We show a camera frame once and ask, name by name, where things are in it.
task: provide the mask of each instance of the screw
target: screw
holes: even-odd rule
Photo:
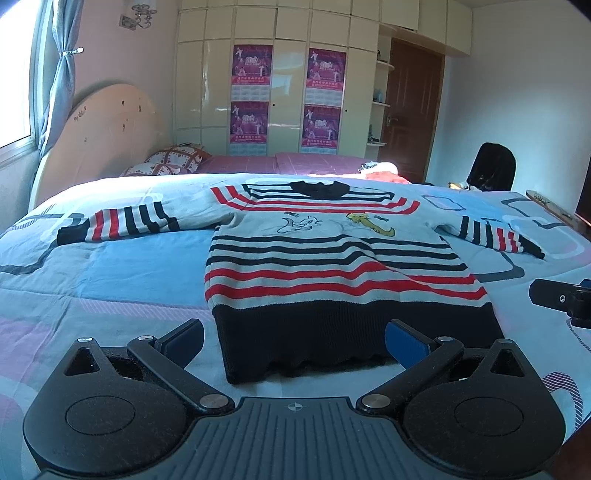
[[[199,403],[205,408],[222,408],[230,403],[228,397],[225,395],[205,395],[199,400]]]
[[[361,403],[367,408],[376,410],[378,408],[385,408],[390,405],[390,399],[386,395],[366,395],[361,399]]]

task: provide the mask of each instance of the shelf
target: shelf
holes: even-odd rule
[[[390,70],[394,70],[394,65],[390,65],[387,61],[377,60],[378,67],[386,67]]]

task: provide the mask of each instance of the headboard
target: headboard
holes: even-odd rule
[[[167,144],[164,122],[148,95],[122,83],[98,90],[76,107],[41,159],[29,211],[74,185],[117,177]]]

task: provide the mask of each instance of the sweater collar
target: sweater collar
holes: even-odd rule
[[[290,183],[294,192],[313,198],[314,200],[335,200],[349,193],[350,187],[347,184],[335,181],[332,184],[307,183],[305,181],[294,181]]]

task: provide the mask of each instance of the pillow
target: pillow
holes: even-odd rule
[[[195,173],[199,164],[211,157],[201,147],[202,145],[200,144],[173,145],[172,147],[157,151],[145,163],[173,164],[186,168],[189,173]]]
[[[140,163],[125,170],[120,177],[151,177],[191,173],[188,169],[171,163]]]

